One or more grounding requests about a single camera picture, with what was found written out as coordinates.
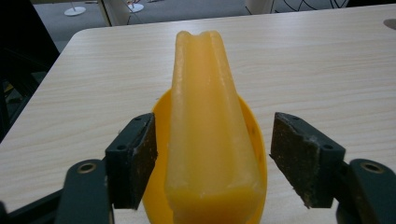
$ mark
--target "yellow plate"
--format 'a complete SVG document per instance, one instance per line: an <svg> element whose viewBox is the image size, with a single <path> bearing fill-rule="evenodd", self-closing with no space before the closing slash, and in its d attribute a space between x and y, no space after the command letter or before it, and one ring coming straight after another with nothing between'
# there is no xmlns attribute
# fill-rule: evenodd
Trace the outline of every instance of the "yellow plate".
<svg viewBox="0 0 396 224"><path fill-rule="evenodd" d="M239 97L242 113L245 118L247 130L251 144L259 163L260 171L267 186L267 164L265 160L265 148L262 139L262 131L254 118L253 113L247 103ZM171 224L173 223L173 212L170 209L165 197L164 183L166 174L166 162L168 157L167 145L169 141L170 117L171 117L171 92L167 91L153 107L155 115L155 125L157 134L158 159L155 162L154 170L148 181L143 204L145 205L148 219L152 224ZM248 224L259 223L264 208L265 196L262 198L261 205L255 211Z"/></svg>

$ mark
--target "table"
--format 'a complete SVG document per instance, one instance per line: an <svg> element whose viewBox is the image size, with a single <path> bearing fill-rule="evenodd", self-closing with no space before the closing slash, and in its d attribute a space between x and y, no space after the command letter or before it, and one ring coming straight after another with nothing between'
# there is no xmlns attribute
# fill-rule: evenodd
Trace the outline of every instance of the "table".
<svg viewBox="0 0 396 224"><path fill-rule="evenodd" d="M104 150L170 88L177 32L218 30L234 82L255 113L266 154L276 111L305 119L396 171L396 5L177 21L76 34L0 146L0 199L15 210L62 187L67 169ZM267 156L262 223L335 223L306 209ZM116 211L117 223L149 223Z"/></svg>

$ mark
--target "wood grain surface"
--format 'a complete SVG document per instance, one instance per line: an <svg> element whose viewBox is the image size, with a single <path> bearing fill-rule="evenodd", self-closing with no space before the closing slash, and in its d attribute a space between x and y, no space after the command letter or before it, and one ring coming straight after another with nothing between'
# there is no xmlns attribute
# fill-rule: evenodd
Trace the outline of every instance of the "wood grain surface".
<svg viewBox="0 0 396 224"><path fill-rule="evenodd" d="M104 151L170 88L179 31L217 30L266 154L276 111L396 170L396 5L99 28L76 34L0 146L0 200L15 210L62 187L67 169ZM336 223L306 209L268 161L262 223ZM149 223L144 207L116 223Z"/></svg>

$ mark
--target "wooden table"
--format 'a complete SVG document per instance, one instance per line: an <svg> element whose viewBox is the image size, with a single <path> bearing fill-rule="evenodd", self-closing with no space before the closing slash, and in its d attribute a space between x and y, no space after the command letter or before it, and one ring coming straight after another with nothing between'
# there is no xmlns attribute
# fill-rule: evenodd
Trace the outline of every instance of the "wooden table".
<svg viewBox="0 0 396 224"><path fill-rule="evenodd" d="M12 211L61 188L170 88L177 32L218 30L236 88L268 155L274 113L301 117L347 150L396 170L396 5L178 21L76 34L0 146L0 199ZM262 223L335 223L310 209L268 160ZM149 223L144 208L117 223Z"/></svg>

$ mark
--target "black mechanical part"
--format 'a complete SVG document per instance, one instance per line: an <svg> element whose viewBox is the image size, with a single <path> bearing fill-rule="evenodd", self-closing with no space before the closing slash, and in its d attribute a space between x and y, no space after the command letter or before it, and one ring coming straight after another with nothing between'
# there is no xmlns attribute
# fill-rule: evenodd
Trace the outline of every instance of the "black mechanical part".
<svg viewBox="0 0 396 224"><path fill-rule="evenodd" d="M276 113L271 157L308 207L338 202L340 224L396 223L396 175L375 161L343 162L345 149L293 115Z"/></svg>
<svg viewBox="0 0 396 224"><path fill-rule="evenodd" d="M115 208L137 209L157 159L154 114L136 117L106 149L106 168Z"/></svg>
<svg viewBox="0 0 396 224"><path fill-rule="evenodd" d="M72 166L64 181L55 223L114 223L112 211L105 164L88 160Z"/></svg>

